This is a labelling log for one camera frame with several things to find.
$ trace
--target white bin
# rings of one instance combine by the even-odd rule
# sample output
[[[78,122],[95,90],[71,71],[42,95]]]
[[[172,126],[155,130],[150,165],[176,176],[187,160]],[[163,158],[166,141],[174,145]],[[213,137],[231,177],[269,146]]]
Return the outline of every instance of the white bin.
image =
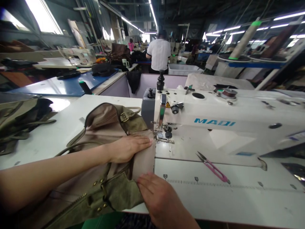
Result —
[[[168,65],[168,74],[169,75],[185,75],[189,73],[203,73],[203,70],[195,65],[178,65],[178,64],[169,64]]]

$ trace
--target handbag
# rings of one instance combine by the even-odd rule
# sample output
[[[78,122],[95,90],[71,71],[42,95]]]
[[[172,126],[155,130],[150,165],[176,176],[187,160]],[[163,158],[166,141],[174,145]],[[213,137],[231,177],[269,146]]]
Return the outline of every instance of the handbag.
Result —
[[[126,135],[147,135],[140,108],[102,103],[85,119],[84,129],[57,156],[114,142]],[[153,171],[155,142],[136,153],[125,164],[108,163],[79,174],[52,190],[38,203],[16,214],[18,228],[64,229],[113,211],[131,209],[143,202],[136,182],[142,173]]]

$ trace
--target human hand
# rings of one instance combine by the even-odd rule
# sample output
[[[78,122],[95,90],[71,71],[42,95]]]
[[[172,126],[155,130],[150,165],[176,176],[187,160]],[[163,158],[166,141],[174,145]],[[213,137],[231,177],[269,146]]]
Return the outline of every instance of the human hand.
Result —
[[[147,136],[131,135],[104,146],[109,154],[110,162],[125,163],[130,161],[135,153],[150,147],[152,143],[153,140]]]
[[[153,173],[148,173],[141,175],[137,183],[152,222],[157,228],[199,229],[168,182]]]

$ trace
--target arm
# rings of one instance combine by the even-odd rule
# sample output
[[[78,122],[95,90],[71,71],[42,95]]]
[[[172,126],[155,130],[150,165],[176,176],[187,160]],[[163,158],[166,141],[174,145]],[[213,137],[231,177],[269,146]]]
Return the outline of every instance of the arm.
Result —
[[[150,45],[147,48],[147,52],[146,52],[146,58],[150,59],[152,57],[152,42],[150,43]]]
[[[127,136],[88,150],[2,170],[0,202],[8,213],[14,213],[76,175],[100,164],[128,162],[151,144],[146,136]]]
[[[200,229],[168,182],[148,173],[141,175],[137,183],[152,222],[157,228]]]

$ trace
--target zipper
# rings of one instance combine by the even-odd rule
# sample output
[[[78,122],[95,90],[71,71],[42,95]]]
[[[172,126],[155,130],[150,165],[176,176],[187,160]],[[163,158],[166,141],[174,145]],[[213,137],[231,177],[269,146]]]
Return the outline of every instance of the zipper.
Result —
[[[124,168],[122,168],[118,173],[114,174],[112,177],[108,178],[105,183],[109,182],[110,180],[112,180],[113,178],[121,175],[122,173],[124,173],[127,169],[129,168],[129,164],[127,164]],[[77,198],[74,202],[72,202],[69,206],[65,207],[60,213],[58,213],[51,221],[49,221],[44,227],[42,227],[41,229],[45,229],[48,226],[50,226],[53,222],[55,222],[58,218],[60,218],[67,210],[69,210],[72,206],[74,206],[75,204],[77,204],[78,202],[80,202],[87,194],[84,193],[82,196],[80,196],[79,198]]]

